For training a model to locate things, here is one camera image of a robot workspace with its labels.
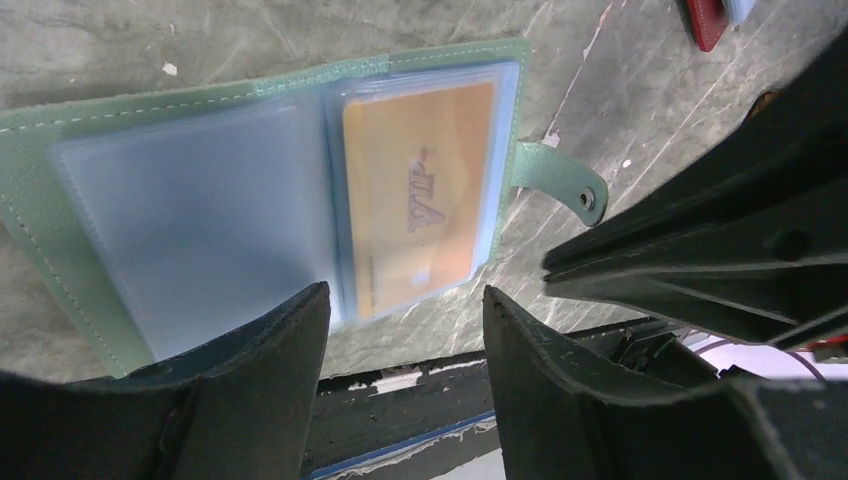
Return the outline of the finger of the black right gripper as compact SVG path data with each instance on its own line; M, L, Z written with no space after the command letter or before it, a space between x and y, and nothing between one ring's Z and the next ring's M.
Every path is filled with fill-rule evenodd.
M547 258L553 297L613 304L782 350L847 331L847 257L719 266L638 266L623 258Z
M847 172L847 35L779 95L628 210L549 251L550 274L737 220Z

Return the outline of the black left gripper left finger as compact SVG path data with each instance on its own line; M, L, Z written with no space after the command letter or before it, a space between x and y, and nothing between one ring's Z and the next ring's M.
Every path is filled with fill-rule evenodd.
M296 479L327 343L329 287L126 377L1 376L5 479Z

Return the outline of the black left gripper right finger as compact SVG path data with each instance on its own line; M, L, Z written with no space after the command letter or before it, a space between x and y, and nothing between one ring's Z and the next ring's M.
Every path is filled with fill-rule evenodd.
M510 479L843 479L847 385L631 370L487 287L485 353Z

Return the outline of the green card holder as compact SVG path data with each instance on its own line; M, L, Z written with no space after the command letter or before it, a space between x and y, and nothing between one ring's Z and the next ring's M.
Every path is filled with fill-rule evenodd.
M508 196L536 190L586 226L609 195L592 169L518 138L531 54L508 38L331 62L282 76L6 110L1 215L109 373L188 351L302 288L330 328L471 280L497 252ZM362 320L342 110L357 99L493 81L474 270Z

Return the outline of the gold card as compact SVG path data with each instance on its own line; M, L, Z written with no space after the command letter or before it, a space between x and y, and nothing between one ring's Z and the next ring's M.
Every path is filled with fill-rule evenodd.
M495 100L478 81L343 108L360 319L471 276Z

